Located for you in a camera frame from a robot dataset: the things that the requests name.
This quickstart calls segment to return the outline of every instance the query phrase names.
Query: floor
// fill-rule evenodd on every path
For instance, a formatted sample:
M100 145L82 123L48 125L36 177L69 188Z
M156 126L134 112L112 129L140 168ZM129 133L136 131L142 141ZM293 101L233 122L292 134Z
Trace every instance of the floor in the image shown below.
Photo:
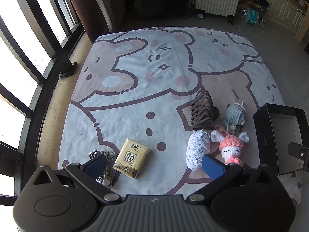
M74 75L60 78L56 85L42 129L37 166L49 164L52 169L58 169L58 156L66 113L79 73L91 47L92 43L84 33L70 57L72 63L78 63Z
M244 23L241 18L236 18L234 25L231 25L226 23L226 18L215 15L206 15L203 19L192 16L191 18L151 21L135 20L132 16L126 15L119 32L153 26L212 28L247 37L266 62L281 91L285 104L304 109L309 119L309 97L307 93L309 89L309 55L303 51L308 42L299 43L293 32L272 22L269 22L264 28L254 27ZM72 62L78 62L78 70L72 77L60 79L56 86L42 130L37 165L49 164L53 169L57 169L60 142L69 101L91 46L92 44L85 33L70 57ZM309 183L309 176L304 173L302 185L307 183ZM305 196L304 204L308 202L308 186L302 190L303 196ZM305 209L304 205L299 205L297 213L305 212L307 214ZM304 231L300 228L304 225L307 226L304 221L306 219L298 215L291 231Z

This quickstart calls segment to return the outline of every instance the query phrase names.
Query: blue gripper pad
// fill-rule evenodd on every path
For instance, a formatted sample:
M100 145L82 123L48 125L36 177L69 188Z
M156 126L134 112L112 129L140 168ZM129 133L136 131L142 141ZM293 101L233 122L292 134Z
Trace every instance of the blue gripper pad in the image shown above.
M106 170L106 167L107 159L102 153L83 164L81 169L92 179L96 180Z
M209 154L205 154L202 159L202 169L212 180L217 179L227 170L227 165L215 159Z

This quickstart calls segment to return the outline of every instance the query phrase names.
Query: window frame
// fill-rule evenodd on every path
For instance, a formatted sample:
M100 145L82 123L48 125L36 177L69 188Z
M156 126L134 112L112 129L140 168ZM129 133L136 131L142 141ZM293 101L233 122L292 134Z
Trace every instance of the window frame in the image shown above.
M50 56L51 60L46 70L41 74L22 51L0 17L0 37L24 69L37 82L31 103L26 106L2 84L0 96L26 118L22 128L18 149L0 141L0 173L14 177L14 194L0 194L0 205L13 206L18 195L36 170L37 152L47 109L60 76L73 75L76 65L69 56L84 33L84 28L77 17L70 0L66 0L65 9L70 10L75 25L70 29L64 9L58 0L50 0L66 38L60 44L48 24L37 0L17 0L30 27L39 42Z

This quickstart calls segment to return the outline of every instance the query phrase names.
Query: black box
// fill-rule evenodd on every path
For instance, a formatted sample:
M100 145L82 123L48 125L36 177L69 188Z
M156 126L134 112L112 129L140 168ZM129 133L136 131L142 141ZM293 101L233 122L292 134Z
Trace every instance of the black box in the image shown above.
M268 164L277 175L302 169L303 161L288 154L291 142L309 147L309 126L304 110L265 104L254 115L260 164Z

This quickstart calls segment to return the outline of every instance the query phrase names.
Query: window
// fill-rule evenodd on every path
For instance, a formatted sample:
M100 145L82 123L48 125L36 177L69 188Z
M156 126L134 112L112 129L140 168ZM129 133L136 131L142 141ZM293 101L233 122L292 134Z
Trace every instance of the window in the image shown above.
M0 16L30 61L43 74L50 57L35 36L17 0L0 0Z
M63 28L56 16L56 13L49 0L38 0L38 3L48 21L50 27L52 28L55 36L57 37L59 43L61 43L66 37Z
M14 178L0 174L0 194L14 196ZM0 205L0 231L16 232L16 223L13 218L13 206Z
M0 231L17 230L13 204L33 174L59 76L74 74L68 56L83 30L70 0L0 0Z

